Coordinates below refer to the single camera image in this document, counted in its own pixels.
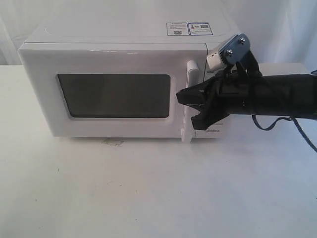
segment microwave top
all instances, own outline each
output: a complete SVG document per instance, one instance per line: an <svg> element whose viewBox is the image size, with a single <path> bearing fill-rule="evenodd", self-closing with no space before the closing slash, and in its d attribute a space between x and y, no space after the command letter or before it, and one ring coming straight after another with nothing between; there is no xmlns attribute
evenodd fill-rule
<svg viewBox="0 0 317 238"><path fill-rule="evenodd" d="M221 43L237 32L221 0L70 0L26 43Z"/></svg>

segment microwave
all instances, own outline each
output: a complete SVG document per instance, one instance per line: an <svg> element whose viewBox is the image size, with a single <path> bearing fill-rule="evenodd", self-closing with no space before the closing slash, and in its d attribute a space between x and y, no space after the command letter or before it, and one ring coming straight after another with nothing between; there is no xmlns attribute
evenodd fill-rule
<svg viewBox="0 0 317 238"><path fill-rule="evenodd" d="M71 0L18 53L53 136L220 137L196 131L181 89L212 76L209 52L238 32L220 0Z"/></svg>

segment robotic arm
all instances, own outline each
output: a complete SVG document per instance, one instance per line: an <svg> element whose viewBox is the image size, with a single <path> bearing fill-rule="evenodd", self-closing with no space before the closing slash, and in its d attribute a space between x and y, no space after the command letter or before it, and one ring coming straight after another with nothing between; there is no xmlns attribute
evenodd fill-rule
<svg viewBox="0 0 317 238"><path fill-rule="evenodd" d="M214 77L176 94L179 103L199 111L191 118L194 129L206 130L230 114L252 115L256 126L263 130L272 129L281 119L292 120L309 141L296 118L317 119L317 76L262 76L244 34L222 43L207 56L207 62ZM262 128L256 115L283 117Z"/></svg>

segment brand logo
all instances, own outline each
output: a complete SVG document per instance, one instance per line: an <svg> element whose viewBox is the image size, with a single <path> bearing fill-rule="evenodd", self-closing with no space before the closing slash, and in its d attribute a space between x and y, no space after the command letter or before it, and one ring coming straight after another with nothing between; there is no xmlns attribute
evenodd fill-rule
<svg viewBox="0 0 317 238"><path fill-rule="evenodd" d="M207 129L207 130L206 130L206 133L209 133L209 132L220 132L220 130L215 130L215 129Z"/></svg>

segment label sticker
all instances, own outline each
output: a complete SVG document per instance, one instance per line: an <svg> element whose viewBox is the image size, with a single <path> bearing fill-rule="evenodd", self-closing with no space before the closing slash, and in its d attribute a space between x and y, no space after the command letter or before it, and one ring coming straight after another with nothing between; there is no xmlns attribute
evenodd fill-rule
<svg viewBox="0 0 317 238"><path fill-rule="evenodd" d="M208 22L188 23L188 28L191 36L213 35Z"/></svg>
<svg viewBox="0 0 317 238"><path fill-rule="evenodd" d="M189 36L186 22L171 22L167 23L168 36Z"/></svg>

